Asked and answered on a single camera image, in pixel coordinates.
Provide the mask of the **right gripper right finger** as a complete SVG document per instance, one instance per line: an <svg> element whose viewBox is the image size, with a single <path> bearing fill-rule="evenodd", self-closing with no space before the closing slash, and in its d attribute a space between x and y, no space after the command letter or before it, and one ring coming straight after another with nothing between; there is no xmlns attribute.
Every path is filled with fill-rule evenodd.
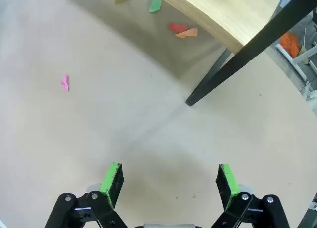
<svg viewBox="0 0 317 228"><path fill-rule="evenodd" d="M237 228L249 223L254 228L290 227L278 196L269 194L262 199L242 191L228 164L220 164L216 184L224 211L213 224L214 228Z"/></svg>

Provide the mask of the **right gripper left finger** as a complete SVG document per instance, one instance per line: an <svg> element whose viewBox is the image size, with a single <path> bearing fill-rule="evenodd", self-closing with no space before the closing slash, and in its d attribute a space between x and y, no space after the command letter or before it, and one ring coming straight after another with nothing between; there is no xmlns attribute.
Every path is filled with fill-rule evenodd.
<svg viewBox="0 0 317 228"><path fill-rule="evenodd" d="M82 228L96 222L101 228L125 228L127 225L114 210L124 183L121 163L112 163L98 190L77 198L59 195L45 224L46 228Z"/></svg>

